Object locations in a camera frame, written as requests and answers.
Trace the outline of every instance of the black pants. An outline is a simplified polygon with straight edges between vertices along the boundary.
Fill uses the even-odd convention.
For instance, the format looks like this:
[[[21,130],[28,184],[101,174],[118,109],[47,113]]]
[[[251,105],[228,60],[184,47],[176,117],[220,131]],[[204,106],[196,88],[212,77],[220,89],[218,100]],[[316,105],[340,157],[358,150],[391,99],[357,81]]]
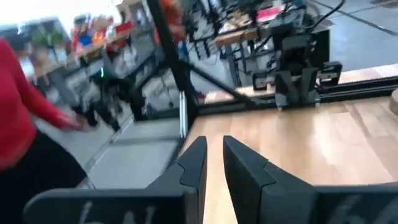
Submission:
[[[22,211],[32,197],[50,189],[74,188],[84,178],[86,173],[76,159],[38,131],[17,165],[0,171],[1,223],[23,224]]]

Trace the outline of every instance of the red shirt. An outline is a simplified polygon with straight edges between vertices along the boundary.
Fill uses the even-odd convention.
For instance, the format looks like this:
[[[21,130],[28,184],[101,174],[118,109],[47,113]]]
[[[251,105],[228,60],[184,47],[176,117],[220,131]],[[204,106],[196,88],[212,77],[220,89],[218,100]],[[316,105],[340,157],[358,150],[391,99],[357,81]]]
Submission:
[[[159,3],[163,7],[167,24],[181,25],[183,12],[175,10],[174,1],[176,0],[159,0]],[[181,37],[179,35],[174,35],[173,38],[175,45],[178,45],[180,41],[185,40],[185,37]],[[157,44],[160,43],[157,29],[155,29],[155,41]]]
[[[7,41],[0,40],[0,170],[15,165],[32,144],[31,113],[58,128],[66,125],[63,114],[26,80]]]

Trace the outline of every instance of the gray floor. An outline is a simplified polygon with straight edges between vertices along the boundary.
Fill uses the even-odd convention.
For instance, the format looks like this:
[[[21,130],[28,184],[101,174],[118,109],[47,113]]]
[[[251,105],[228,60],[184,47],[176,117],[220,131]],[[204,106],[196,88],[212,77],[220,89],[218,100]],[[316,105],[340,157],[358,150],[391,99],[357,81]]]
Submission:
[[[338,0],[319,0],[330,6],[338,4]],[[326,14],[329,9],[319,6],[322,14]],[[341,9],[344,12],[377,24],[386,29],[398,32],[397,17],[398,8],[388,8],[386,6],[375,7],[370,1],[347,0],[347,4]],[[397,37],[377,30],[366,24],[358,22],[341,13],[336,13],[330,17],[334,23],[331,29],[331,58],[339,60],[344,70],[357,70],[361,68],[375,67],[380,65],[398,62]],[[191,51],[191,60],[198,67],[212,74],[217,79],[232,86],[226,62],[220,61],[216,55],[203,61],[198,61],[194,51]],[[241,74],[243,80],[249,77]],[[206,81],[193,75],[192,81],[197,89],[207,93],[216,90]],[[166,78],[166,82],[172,84],[172,76]],[[177,102],[177,91],[172,91],[172,100]],[[155,104],[166,105],[167,96],[152,97]],[[129,114],[126,113],[121,121],[128,120]],[[170,148],[174,142],[166,142],[163,145],[141,144],[136,147],[117,146],[106,148],[106,143],[113,135],[112,130],[105,125],[90,133],[64,133],[40,123],[43,129],[62,146],[67,148],[86,168],[91,168],[89,173],[93,182],[99,188],[143,188],[150,184],[164,169],[167,158],[170,156]],[[159,131],[161,128],[149,127],[145,131],[131,131],[126,133],[129,138],[145,133]],[[162,128],[171,134],[178,134],[178,130],[173,128]]]

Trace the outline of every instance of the wooden platform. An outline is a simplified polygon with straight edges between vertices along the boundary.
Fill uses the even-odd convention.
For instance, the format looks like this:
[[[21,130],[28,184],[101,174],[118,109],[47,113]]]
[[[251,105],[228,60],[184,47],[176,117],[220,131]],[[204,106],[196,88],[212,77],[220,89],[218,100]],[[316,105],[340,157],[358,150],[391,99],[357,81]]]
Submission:
[[[346,72],[342,82],[398,75],[398,65]],[[241,90],[248,95],[250,89]],[[229,96],[214,93],[209,101]],[[208,143],[205,224],[236,224],[223,166],[223,136],[231,135],[271,162],[316,185],[376,184],[398,180],[398,116],[389,98],[321,104],[278,112],[201,117],[186,146]]]

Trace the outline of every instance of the person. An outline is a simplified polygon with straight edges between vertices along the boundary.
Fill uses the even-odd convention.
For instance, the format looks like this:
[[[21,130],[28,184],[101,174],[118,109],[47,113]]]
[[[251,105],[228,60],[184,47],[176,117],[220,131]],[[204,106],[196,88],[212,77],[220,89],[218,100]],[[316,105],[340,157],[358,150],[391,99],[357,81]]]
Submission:
[[[23,224],[22,211],[32,197],[77,187],[86,178],[69,152],[35,129],[30,114],[60,129],[83,131],[86,124],[56,109],[26,80],[6,40],[0,40],[0,107],[0,218]]]
[[[176,45],[180,57],[184,60],[189,60],[189,51],[185,40],[187,39],[187,33],[182,25],[183,9],[178,0],[159,0],[160,5],[163,7],[166,16],[166,22],[169,25],[170,32],[174,38],[174,44]],[[155,41],[160,42],[159,34],[155,30]],[[204,100],[205,95],[197,91],[191,81],[191,71],[186,70],[186,76],[188,77],[188,88],[195,95],[198,100]]]

